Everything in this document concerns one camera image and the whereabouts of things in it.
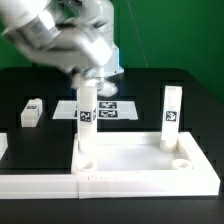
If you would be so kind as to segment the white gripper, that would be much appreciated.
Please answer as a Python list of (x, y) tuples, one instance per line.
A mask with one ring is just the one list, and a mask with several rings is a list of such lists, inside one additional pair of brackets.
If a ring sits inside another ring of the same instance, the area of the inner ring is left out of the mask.
[(102, 68), (112, 57), (112, 48), (102, 35), (91, 26), (58, 29), (55, 24), (41, 23), (34, 27), (35, 48), (30, 59), (55, 66), (65, 73), (74, 67)]

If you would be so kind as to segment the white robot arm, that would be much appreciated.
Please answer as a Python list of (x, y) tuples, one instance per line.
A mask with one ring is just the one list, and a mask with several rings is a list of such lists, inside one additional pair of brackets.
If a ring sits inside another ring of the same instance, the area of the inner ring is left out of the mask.
[(29, 60), (89, 79), (124, 72), (110, 0), (0, 0), (2, 36)]

